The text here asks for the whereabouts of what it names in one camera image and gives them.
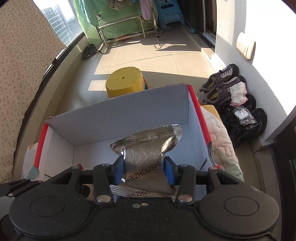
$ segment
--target tile floor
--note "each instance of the tile floor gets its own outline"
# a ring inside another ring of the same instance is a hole
[[[105,83],[108,75],[128,66],[139,68],[151,88],[190,83],[199,99],[204,98],[199,92],[200,86],[214,73],[181,26],[174,26],[161,35],[160,41],[151,34],[146,39],[117,42],[106,54],[96,54],[84,60],[71,80],[57,114],[107,99]],[[245,181],[259,189],[249,143],[238,148],[236,154]]]

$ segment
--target blue step stool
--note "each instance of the blue step stool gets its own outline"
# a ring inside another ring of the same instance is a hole
[[[185,25],[185,18],[177,0],[155,0],[158,11],[158,22],[162,29],[167,29],[167,24],[180,21]]]

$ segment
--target clear plastic bag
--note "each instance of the clear plastic bag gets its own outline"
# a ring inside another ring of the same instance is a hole
[[[257,123],[247,108],[239,106],[233,110],[233,113],[242,125]]]

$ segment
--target clothes drying rack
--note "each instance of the clothes drying rack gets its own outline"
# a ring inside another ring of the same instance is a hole
[[[134,15],[134,16],[121,18],[121,19],[118,19],[118,20],[115,20],[115,21],[112,21],[112,22],[109,22],[109,23],[105,23],[103,25],[100,25],[99,21],[98,21],[98,24],[96,25],[96,29],[97,29],[97,32],[98,32],[99,37],[101,39],[101,45],[99,47],[100,53],[105,53],[107,51],[107,49],[109,49],[111,47],[112,43],[114,43],[114,42],[118,42],[118,41],[121,41],[121,40],[124,40],[124,39],[129,39],[129,38],[133,38],[133,37],[142,35],[142,33],[131,34],[129,36],[119,37],[119,38],[116,38],[116,39],[113,39],[113,40],[109,40],[108,38],[106,38],[106,36],[104,34],[104,28],[105,27],[111,26],[111,25],[114,25],[114,24],[117,24],[117,23],[122,23],[122,22],[125,22],[125,21],[128,21],[128,20],[131,20],[131,19],[138,18],[140,20],[144,38],[146,38],[146,34],[148,34],[148,33],[155,33],[156,34],[156,40],[159,41],[160,35],[159,35],[157,24],[156,24],[156,17],[155,17],[154,11],[153,11],[153,2],[152,1],[153,0],[150,0],[150,6],[151,6],[151,10],[152,10],[152,18],[153,18],[153,23],[154,23],[154,30],[150,30],[150,31],[145,32],[142,15]]]

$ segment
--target sky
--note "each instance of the sky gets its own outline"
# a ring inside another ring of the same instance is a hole
[[[69,19],[74,16],[68,0],[33,0],[37,7],[42,10],[47,7],[54,7],[59,5],[65,19]]]

